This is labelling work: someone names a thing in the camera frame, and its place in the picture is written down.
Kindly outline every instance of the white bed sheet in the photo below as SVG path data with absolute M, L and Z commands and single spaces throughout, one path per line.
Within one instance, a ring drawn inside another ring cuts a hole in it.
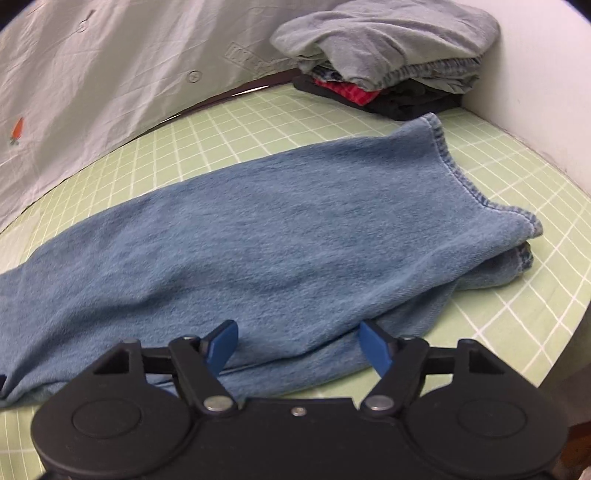
M 342 1 L 33 2 L 0 34 L 0 231 L 62 180 L 177 112 L 292 68 L 271 33 Z

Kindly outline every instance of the red plaid cloth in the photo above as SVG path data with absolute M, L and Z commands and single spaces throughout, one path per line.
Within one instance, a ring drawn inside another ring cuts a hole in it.
M 357 103 L 357 105 L 360 106 L 367 105 L 380 93 L 380 90 L 377 90 L 376 92 L 366 92 L 354 83 L 322 82 L 321 80 L 317 79 L 314 79 L 314 82 L 316 85 L 328 88 L 329 90 L 338 93 L 341 97 L 344 97 L 353 103 Z

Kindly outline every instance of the folded clothes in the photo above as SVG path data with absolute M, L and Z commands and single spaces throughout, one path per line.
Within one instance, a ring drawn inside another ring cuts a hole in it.
M 315 79 L 308 75 L 298 75 L 293 79 L 293 84 L 295 88 L 302 92 L 330 98 L 357 110 L 377 113 L 401 122 L 418 118 L 425 113 L 439 113 L 450 108 L 456 108 L 462 102 L 462 95 L 452 95 L 414 80 L 405 80 L 394 87 L 382 90 L 380 95 L 363 106 L 318 85 Z
M 221 376 L 233 395 L 326 382 L 367 365 L 361 320 L 421 335 L 455 290 L 530 268 L 541 233 L 478 192 L 434 115 L 170 185 L 0 275 L 0 407 L 47 398 L 122 339 L 161 346 L 224 319 L 241 333 Z
M 338 93 L 341 97 L 360 106 L 367 105 L 375 99 L 381 91 L 366 92 L 354 83 L 346 82 L 322 82 L 321 80 L 314 79 L 314 83 L 322 88 L 328 88 L 329 90 Z
M 465 93 L 498 34 L 490 14 L 451 0 L 353 0 L 286 22 L 271 43 L 322 81 L 374 91 L 415 78 Z

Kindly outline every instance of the white wall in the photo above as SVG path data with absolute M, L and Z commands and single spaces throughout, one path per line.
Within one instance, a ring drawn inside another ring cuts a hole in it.
M 501 40 L 465 107 L 507 130 L 591 194 L 591 23 L 563 0 L 458 0 Z

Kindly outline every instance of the green cutting mat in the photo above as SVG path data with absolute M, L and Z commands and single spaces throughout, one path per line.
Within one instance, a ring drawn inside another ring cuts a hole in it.
M 506 287 L 456 294 L 427 340 L 455 346 L 458 338 L 476 338 L 539 384 L 591 299 L 591 200 L 539 155 L 479 117 L 455 109 L 440 118 L 452 156 L 474 183 L 491 200 L 535 212 L 545 235 L 532 241 L 531 271 Z M 98 160 L 32 205 L 3 235 L 39 217 L 24 261 L 70 225 L 156 188 L 302 145 L 386 135 L 397 125 L 291 86 L 248 93 Z M 376 380 L 367 370 L 305 395 L 359 401 Z M 34 479 L 41 472 L 28 433 L 32 415 L 30 407 L 0 414 L 2 480 Z

